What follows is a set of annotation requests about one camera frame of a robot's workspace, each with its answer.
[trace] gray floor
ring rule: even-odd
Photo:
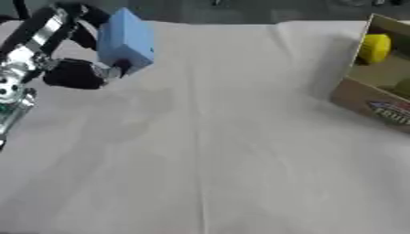
[[[27,0],[30,9],[52,0]],[[349,6],[342,1],[362,1]],[[0,1],[0,14],[13,15],[12,0]],[[274,24],[289,20],[363,20],[380,13],[410,20],[410,2],[402,6],[372,6],[372,0],[87,0],[108,11],[128,6],[143,19],[193,24]]]

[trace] white tablecloth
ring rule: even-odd
[[[364,22],[152,26],[156,63],[132,77],[33,82],[0,155],[0,232],[410,232],[408,136],[328,102]]]

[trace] yellow object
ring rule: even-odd
[[[392,49],[392,40],[385,34],[366,35],[359,51],[359,57],[369,64],[386,59]]]

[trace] blue cube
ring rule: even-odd
[[[99,60],[112,66],[118,59],[128,59],[133,67],[128,74],[154,62],[154,35],[147,24],[127,8],[115,12],[98,31]]]

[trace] robotic hand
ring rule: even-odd
[[[44,74],[49,85],[89,90],[130,69],[126,59],[103,68],[85,60],[51,57],[65,39],[95,50],[95,38],[79,21],[98,28],[109,17],[89,5],[56,3],[39,9],[4,42],[0,47],[0,150],[12,126],[35,104],[36,91],[26,87],[34,78]]]

